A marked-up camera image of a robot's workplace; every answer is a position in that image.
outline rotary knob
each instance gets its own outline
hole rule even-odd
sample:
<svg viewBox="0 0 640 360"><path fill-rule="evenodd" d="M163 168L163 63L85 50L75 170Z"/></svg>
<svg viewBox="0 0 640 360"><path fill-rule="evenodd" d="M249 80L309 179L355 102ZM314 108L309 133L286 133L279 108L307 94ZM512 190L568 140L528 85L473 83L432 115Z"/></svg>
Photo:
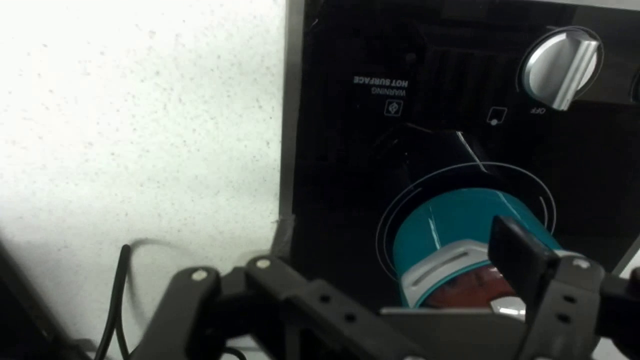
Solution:
<svg viewBox="0 0 640 360"><path fill-rule="evenodd" d="M546 36L524 62L524 89L538 102L568 109L602 62L600 39L581 28L568 28Z"/></svg>

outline textured wall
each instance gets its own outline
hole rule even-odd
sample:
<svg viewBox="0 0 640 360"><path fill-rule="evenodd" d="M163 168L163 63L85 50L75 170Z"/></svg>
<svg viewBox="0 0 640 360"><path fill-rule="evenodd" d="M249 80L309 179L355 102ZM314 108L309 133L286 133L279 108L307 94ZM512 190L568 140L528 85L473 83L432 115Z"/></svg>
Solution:
<svg viewBox="0 0 640 360"><path fill-rule="evenodd" d="M121 241L157 240L134 254L132 343L178 267L268 248L282 47L284 0L2 6L2 244L71 335L99 338Z"/></svg>

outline black cable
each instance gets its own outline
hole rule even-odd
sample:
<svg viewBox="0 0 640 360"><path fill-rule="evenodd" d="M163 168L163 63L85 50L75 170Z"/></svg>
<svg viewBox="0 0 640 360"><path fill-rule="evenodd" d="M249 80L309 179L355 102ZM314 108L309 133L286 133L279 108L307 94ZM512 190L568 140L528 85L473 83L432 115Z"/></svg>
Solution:
<svg viewBox="0 0 640 360"><path fill-rule="evenodd" d="M221 349L224 353L230 353L230 356L236 356L237 360L246 360L246 356L239 351L239 349L236 349L236 347L224 347Z"/></svg>
<svg viewBox="0 0 640 360"><path fill-rule="evenodd" d="M118 332L121 332L121 293L123 293L123 284L126 284L126 275L128 275L128 264L129 264L129 246L123 244L119 248L118 267L115 267L114 285L111 285L111 297L110 297L110 304L107 304L107 313L105 313L101 339L99 339L97 349L96 349L96 360L104 360L105 358L105 349L107 349L107 346L111 342L111 335L114 335L114 330L115 330L118 321L119 321L119 330Z"/></svg>
<svg viewBox="0 0 640 360"><path fill-rule="evenodd" d="M123 335L123 327L121 327L121 304L118 309L115 338L118 338L118 347L119 347L121 360L128 360L128 343L126 343L126 335Z"/></svg>

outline screw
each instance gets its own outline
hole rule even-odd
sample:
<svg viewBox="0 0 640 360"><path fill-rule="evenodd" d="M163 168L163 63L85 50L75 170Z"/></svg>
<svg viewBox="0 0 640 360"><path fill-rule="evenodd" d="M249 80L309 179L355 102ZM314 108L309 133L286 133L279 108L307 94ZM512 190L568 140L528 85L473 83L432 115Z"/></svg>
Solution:
<svg viewBox="0 0 640 360"><path fill-rule="evenodd" d="M260 258L260 260L256 261L256 265L257 265L257 267L268 267L268 265L271 265L271 261L270 261L268 258Z"/></svg>
<svg viewBox="0 0 640 360"><path fill-rule="evenodd" d="M194 279L194 281L202 281L203 277L207 277L207 271L205 271L205 270L195 270L195 271L191 271L191 279Z"/></svg>
<svg viewBox="0 0 640 360"><path fill-rule="evenodd" d="M573 265L587 270L592 264L587 260L584 260L584 258L573 258Z"/></svg>

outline black panel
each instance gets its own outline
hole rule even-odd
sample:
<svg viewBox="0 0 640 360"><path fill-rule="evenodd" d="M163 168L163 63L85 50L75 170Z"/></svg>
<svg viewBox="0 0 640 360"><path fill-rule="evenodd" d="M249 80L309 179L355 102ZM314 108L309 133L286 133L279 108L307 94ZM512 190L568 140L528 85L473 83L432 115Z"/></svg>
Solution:
<svg viewBox="0 0 640 360"><path fill-rule="evenodd" d="M630 95L640 15L525 2L454 3L307 6L292 260L371 307L399 304L398 284L375 254L386 210L415 179L452 163L507 161L535 173L558 203L558 240L607 267L640 232L640 109ZM593 30L605 54L598 80L570 112L533 102L518 76L531 44L561 25ZM456 171L420 187L414 202L489 186L539 216L541 194L524 178L507 170Z"/></svg>

